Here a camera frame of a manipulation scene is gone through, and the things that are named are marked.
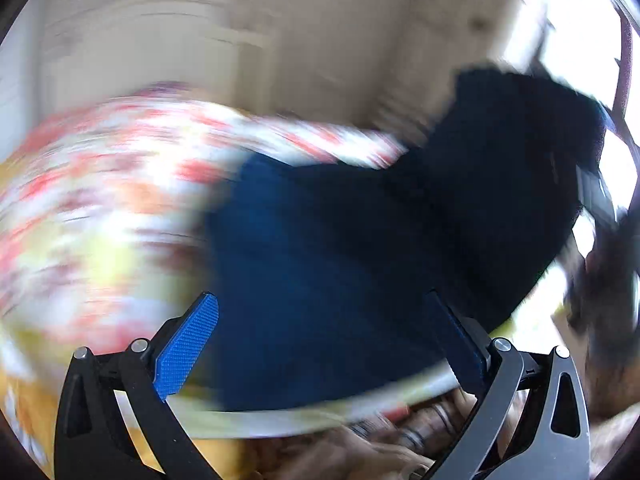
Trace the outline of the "person's hand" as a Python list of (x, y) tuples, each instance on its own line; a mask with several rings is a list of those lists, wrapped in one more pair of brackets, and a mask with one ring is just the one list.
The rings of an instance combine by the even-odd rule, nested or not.
[(454, 389), (423, 408), (403, 406), (316, 434), (255, 440), (247, 479), (421, 479), (444, 456), (476, 404)]

